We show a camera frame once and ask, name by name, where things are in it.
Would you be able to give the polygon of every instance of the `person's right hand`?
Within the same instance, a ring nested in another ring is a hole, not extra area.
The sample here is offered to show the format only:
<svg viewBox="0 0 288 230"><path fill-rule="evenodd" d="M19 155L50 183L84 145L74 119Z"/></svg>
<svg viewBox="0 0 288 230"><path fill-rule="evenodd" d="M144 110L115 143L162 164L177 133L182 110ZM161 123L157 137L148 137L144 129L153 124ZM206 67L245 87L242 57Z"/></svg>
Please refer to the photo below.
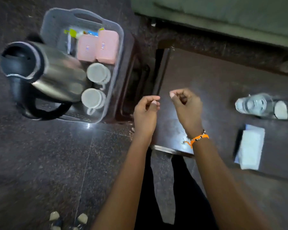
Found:
<svg viewBox="0 0 288 230"><path fill-rule="evenodd" d="M169 95L175 105L178 120L182 124L187 136L193 139L203 134L201 123L203 103L200 97L188 88L172 90L169 92Z"/></svg>

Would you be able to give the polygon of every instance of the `beaded bracelet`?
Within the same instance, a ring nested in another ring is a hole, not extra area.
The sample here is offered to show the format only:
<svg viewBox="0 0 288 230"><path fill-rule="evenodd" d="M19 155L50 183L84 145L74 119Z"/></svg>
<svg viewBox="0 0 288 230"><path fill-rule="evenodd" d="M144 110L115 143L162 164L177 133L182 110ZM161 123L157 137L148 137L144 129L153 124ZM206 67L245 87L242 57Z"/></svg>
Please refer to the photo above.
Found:
<svg viewBox="0 0 288 230"><path fill-rule="evenodd" d="M191 140L191 142L184 141L184 143L187 142L188 145L190 145L190 147L193 148L193 147L192 147L192 144L193 144L195 141L200 140L201 138L208 138L208 139L209 139L209 136L206 134L206 131L205 131L205 130L203 131L203 134L202 134L202 135L199 135L199 136L193 138L193 139Z"/></svg>

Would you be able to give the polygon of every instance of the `black kettle handle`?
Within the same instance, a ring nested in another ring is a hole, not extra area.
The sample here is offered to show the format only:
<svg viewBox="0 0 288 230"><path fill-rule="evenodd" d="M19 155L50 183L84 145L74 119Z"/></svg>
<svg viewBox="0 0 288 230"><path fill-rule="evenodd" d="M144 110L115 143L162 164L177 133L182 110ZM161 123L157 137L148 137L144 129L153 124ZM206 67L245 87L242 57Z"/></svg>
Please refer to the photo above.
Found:
<svg viewBox="0 0 288 230"><path fill-rule="evenodd" d="M20 78L10 78L11 91L16 107L21 114L29 119L34 120L53 120L64 115L72 103L61 104L57 109L52 111L44 111L36 108L35 100L37 98L37 90L30 84Z"/></svg>

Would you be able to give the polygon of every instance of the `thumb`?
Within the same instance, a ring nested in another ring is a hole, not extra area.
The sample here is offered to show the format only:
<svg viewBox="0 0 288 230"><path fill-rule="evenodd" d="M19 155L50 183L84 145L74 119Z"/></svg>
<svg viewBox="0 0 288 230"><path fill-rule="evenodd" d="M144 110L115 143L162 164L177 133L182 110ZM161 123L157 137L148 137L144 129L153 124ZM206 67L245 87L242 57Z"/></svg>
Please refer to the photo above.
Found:
<svg viewBox="0 0 288 230"><path fill-rule="evenodd" d="M157 101L153 100L149 106L149 111L157 112Z"/></svg>
<svg viewBox="0 0 288 230"><path fill-rule="evenodd" d="M178 107L181 107L183 106L181 100L179 99L179 97L176 96L176 94L170 92L169 93L169 96L171 97L171 100L175 106L175 108L177 109Z"/></svg>

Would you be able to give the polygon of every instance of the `brown table top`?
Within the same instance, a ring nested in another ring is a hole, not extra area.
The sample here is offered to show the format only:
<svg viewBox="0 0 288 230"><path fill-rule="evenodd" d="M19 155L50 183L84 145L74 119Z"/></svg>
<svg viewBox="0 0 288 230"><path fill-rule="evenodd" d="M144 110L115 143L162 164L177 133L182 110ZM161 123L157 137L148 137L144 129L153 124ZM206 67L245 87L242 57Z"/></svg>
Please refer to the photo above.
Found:
<svg viewBox="0 0 288 230"><path fill-rule="evenodd" d="M165 65L164 72L157 78L162 82L155 87L155 94L161 96L161 109L152 146L172 149L172 153L192 153L183 144L187 137L169 96L170 90L187 87L200 96L203 127L226 164L233 163L239 130L250 124L266 132L259 171L288 178L288 121L241 114L234 104L239 97L260 92L288 98L288 76L178 48L167 50L167 59L162 59L160 67L162 73Z"/></svg>

